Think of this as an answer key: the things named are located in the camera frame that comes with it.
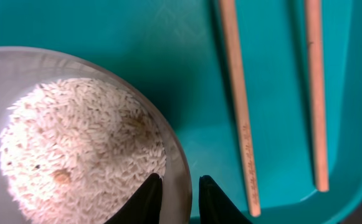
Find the cooked white rice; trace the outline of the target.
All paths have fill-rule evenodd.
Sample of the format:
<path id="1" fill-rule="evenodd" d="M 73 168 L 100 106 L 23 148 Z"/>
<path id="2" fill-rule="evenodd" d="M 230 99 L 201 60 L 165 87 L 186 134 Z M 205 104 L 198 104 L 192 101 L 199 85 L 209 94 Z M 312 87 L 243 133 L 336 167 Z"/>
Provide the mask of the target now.
<path id="1" fill-rule="evenodd" d="M 156 123 L 107 82 L 41 83 L 10 112 L 0 133 L 1 172 L 32 223 L 103 223 L 150 174 L 166 171 Z"/>

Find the grey rice bowl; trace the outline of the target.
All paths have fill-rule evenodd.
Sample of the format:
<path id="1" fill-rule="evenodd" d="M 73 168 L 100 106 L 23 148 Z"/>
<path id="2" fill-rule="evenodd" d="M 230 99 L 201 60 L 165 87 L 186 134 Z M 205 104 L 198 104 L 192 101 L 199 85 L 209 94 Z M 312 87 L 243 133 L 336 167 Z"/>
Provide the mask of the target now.
<path id="1" fill-rule="evenodd" d="M 136 88 L 94 63 L 53 50 L 0 47 L 0 132 L 9 120 L 7 107 L 31 91 L 36 84 L 78 77 L 109 82 L 130 92 L 146 108 L 158 126 L 167 155 L 160 223 L 189 223 L 193 199 L 191 175 L 183 148 L 172 127 L 154 104 Z M 7 180 L 1 170 L 0 223 L 26 223 L 17 203 L 7 192 Z"/>

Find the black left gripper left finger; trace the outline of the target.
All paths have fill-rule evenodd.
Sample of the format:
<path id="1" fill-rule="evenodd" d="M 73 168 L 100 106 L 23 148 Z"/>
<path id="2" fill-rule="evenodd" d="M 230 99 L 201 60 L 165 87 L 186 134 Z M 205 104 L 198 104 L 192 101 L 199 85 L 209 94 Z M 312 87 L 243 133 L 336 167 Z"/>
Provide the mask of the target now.
<path id="1" fill-rule="evenodd" d="M 163 183 L 157 173 L 150 174 L 138 190 L 105 224 L 158 224 Z"/>

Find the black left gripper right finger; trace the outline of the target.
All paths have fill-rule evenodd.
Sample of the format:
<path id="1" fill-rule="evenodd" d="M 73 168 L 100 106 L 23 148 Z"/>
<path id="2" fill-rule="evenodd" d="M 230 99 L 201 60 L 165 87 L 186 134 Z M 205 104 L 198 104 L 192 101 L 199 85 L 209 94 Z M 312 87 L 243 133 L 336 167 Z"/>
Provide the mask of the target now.
<path id="1" fill-rule="evenodd" d="M 201 224 L 252 224 L 210 175 L 199 178 Z"/>

